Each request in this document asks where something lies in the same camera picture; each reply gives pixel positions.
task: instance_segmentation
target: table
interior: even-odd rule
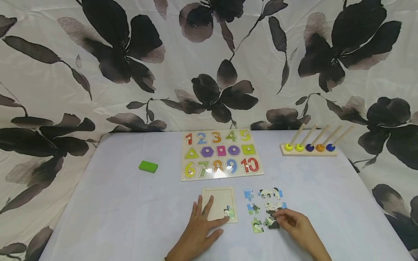
[[[341,151],[283,157],[279,144],[295,131],[252,134],[264,175],[190,182],[180,181],[181,132],[105,136],[40,260],[162,260],[201,189],[228,186],[235,188],[239,223],[224,225],[198,260],[310,260],[285,231],[252,232],[243,190],[272,184],[289,208],[309,217],[333,260],[412,260]],[[157,172],[138,170],[142,160],[157,163]]]

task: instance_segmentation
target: green eraser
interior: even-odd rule
[[[139,164],[140,170],[145,170],[151,173],[155,173],[157,171],[158,165],[152,162],[148,161],[142,161],[141,164]]]

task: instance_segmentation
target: number puzzle board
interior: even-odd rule
[[[183,132],[181,181],[263,174],[249,129]]]

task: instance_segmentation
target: floral curtain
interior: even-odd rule
[[[100,137],[355,125],[341,143],[418,260],[418,4],[0,1],[0,260],[38,260]]]

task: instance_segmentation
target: triangle puzzle piece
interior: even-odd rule
[[[188,152],[186,153],[186,155],[184,155],[184,158],[186,160],[197,159],[198,157],[199,155],[197,154],[196,150],[194,150],[193,148],[190,148]]]

